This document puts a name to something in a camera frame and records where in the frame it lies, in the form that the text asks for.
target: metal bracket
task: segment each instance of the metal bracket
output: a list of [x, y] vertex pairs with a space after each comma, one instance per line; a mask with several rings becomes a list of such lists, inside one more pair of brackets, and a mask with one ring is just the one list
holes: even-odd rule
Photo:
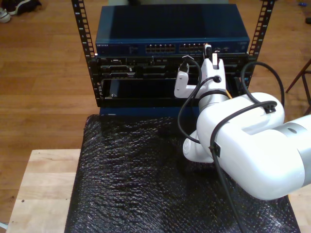
[[[252, 44], [249, 49], [249, 61], [257, 61], [259, 52], [263, 43], [264, 36], [266, 35], [267, 28], [268, 28], [268, 23], [271, 17], [271, 13], [274, 7], [274, 3], [276, 0], [263, 0], [262, 1], [262, 6], [259, 14], [259, 18], [257, 21], [255, 33], [253, 36]], [[248, 80], [245, 80], [246, 85], [248, 86], [253, 72], [254, 68], [251, 68], [251, 75]]]
[[89, 30], [89, 25], [86, 16], [86, 9], [83, 0], [71, 0], [72, 7], [74, 11], [74, 16], [76, 17], [77, 26], [79, 29], [80, 39], [83, 47], [84, 56], [86, 58], [86, 64], [88, 68], [89, 75], [91, 77], [93, 90], [95, 94], [95, 99], [97, 105], [100, 105], [101, 100], [104, 99], [102, 93], [102, 84], [99, 79], [97, 61], [95, 58], [95, 51], [93, 47], [91, 32]]

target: black cable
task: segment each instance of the black cable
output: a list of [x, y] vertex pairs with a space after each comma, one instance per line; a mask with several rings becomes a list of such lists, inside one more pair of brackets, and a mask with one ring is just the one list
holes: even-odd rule
[[247, 94], [247, 96], [249, 97], [249, 99], [253, 102], [253, 103], [259, 103], [259, 101], [249, 92], [249, 90], [247, 89], [246, 87], [246, 84], [245, 84], [245, 72], [246, 72], [246, 69], [249, 67], [249, 66], [255, 66], [255, 65], [259, 65], [259, 66], [262, 66], [262, 67], [266, 67], [268, 70], [270, 70], [273, 75], [275, 76], [277, 82], [278, 82], [278, 85], [280, 87], [280, 91], [281, 91], [281, 103], [284, 107], [285, 105], [285, 94], [284, 94], [284, 87], [283, 87], [283, 84], [282, 84], [282, 81], [281, 81], [281, 78], [279, 77], [279, 75], [277, 74], [277, 72], [272, 68], [270, 67], [269, 65], [263, 63], [263, 62], [249, 62], [247, 63], [242, 71], [241, 71], [241, 82], [242, 82], [242, 86], [243, 86], [243, 89], [245, 91], [245, 93]]
[[271, 106], [271, 105], [274, 105], [276, 106], [276, 102], [275, 101], [264, 101], [264, 102], [259, 102], [259, 103], [255, 103], [253, 105], [250, 105], [250, 106], [247, 106], [246, 108], [243, 108], [241, 110], [238, 110], [237, 112], [227, 116], [225, 119], [223, 119], [221, 122], [219, 122], [217, 124], [217, 126], [214, 128], [212, 134], [211, 134], [211, 137], [210, 137], [210, 152], [212, 153], [212, 157], [213, 157], [213, 160], [214, 160], [214, 164], [215, 164], [215, 167], [216, 167], [216, 170], [217, 170], [217, 173], [219, 175], [219, 179], [224, 187], [224, 190], [225, 190], [225, 193], [227, 195], [227, 198], [229, 200], [229, 203], [230, 203], [230, 206], [231, 206], [231, 209], [234, 213], [234, 217], [238, 223], [238, 226], [239, 226], [239, 229], [242, 233], [245, 233], [246, 230], [245, 230], [245, 227], [243, 226], [242, 224], [242, 221], [240, 219], [240, 216], [239, 216], [239, 213], [238, 211], [236, 210], [235, 206], [234, 206], [234, 203], [233, 203], [233, 200], [231, 198], [231, 195], [230, 195], [230, 192], [229, 192], [229, 185], [227, 183], [227, 180], [223, 174], [223, 170], [222, 168], [220, 167], [220, 164], [218, 162], [218, 157], [217, 157], [217, 154], [216, 154], [216, 145], [215, 145], [215, 139], [216, 139], [216, 135], [217, 135], [217, 132], [219, 131], [219, 129], [221, 127], [223, 127], [223, 125], [225, 125], [228, 121], [230, 121], [231, 119], [237, 117], [238, 115], [241, 115], [242, 113], [245, 113], [249, 110], [252, 110], [254, 108], [258, 108], [258, 107], [264, 107], [264, 106]]
[[198, 69], [198, 71], [199, 71], [199, 82], [198, 82], [199, 85], [197, 85], [197, 86], [195, 87], [195, 89], [194, 89], [194, 90], [192, 91], [192, 93], [189, 95], [189, 97], [187, 98], [187, 100], [185, 101], [185, 103], [183, 104], [183, 106], [180, 108], [179, 113], [178, 113], [178, 117], [177, 117], [177, 124], [178, 124], [179, 130], [181, 131], [181, 133], [182, 133], [186, 138], [190, 139], [190, 140], [193, 141], [193, 142], [200, 143], [199, 140], [197, 140], [197, 139], [191, 137], [189, 134], [187, 134], [187, 133], [183, 130], [183, 128], [181, 127], [181, 124], [180, 124], [180, 118], [181, 118], [181, 115], [182, 115], [182, 113], [183, 113], [185, 107], [187, 106], [187, 104], [188, 104], [189, 101], [191, 100], [191, 98], [192, 98], [193, 96], [196, 96], [197, 93], [199, 92], [200, 88], [201, 88], [206, 82], [208, 82], [208, 81], [214, 79], [214, 77], [207, 78], [207, 79], [205, 79], [203, 82], [201, 82], [201, 81], [202, 81], [202, 72], [201, 72], [200, 65], [199, 65], [195, 60], [193, 60], [193, 59], [191, 59], [191, 58], [189, 58], [189, 57], [186, 58], [186, 61], [187, 61], [188, 63], [192, 63], [193, 65], [195, 65], [195, 66], [197, 67], [197, 69]]

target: white sneaker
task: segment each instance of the white sneaker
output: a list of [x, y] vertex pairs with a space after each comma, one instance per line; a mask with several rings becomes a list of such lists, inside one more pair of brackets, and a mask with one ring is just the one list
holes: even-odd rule
[[0, 23], [7, 23], [10, 19], [11, 16], [6, 12], [6, 10], [0, 8]]

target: cylindrical component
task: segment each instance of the cylindrical component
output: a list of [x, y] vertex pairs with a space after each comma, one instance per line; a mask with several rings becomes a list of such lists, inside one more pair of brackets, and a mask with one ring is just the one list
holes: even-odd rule
[[305, 169], [303, 186], [311, 184], [311, 115], [287, 122], [274, 130], [287, 136], [297, 148]]
[[224, 102], [228, 99], [229, 98], [227, 96], [222, 95], [222, 94], [212, 94], [212, 95], [204, 96], [199, 101], [200, 112], [202, 112], [208, 106], [212, 106], [216, 103]]

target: bubble wrap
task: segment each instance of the bubble wrap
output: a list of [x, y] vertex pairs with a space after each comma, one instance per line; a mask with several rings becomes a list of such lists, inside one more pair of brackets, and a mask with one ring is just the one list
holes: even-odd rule
[[[90, 116], [65, 232], [239, 232], [214, 165], [185, 159], [183, 141], [175, 118]], [[300, 232], [288, 197], [259, 200], [226, 177], [247, 232]]]

